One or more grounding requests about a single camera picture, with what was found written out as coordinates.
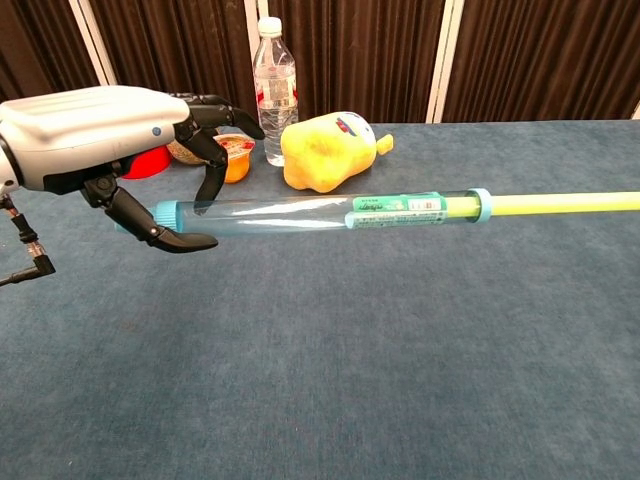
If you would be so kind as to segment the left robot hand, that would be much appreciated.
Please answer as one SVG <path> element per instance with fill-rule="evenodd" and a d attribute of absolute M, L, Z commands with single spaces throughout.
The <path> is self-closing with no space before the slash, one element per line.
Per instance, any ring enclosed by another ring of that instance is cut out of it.
<path fill-rule="evenodd" d="M 227 151 L 220 126 L 256 140 L 265 133 L 248 112 L 214 94 L 166 93 L 127 85 L 95 86 L 1 104 L 1 195 L 18 188 L 64 195 L 79 191 L 138 240 L 170 252 L 207 250 L 217 240 L 177 233 L 117 183 L 140 154 L 177 142 L 205 165 L 196 194 L 213 201 L 224 184 Z"/>

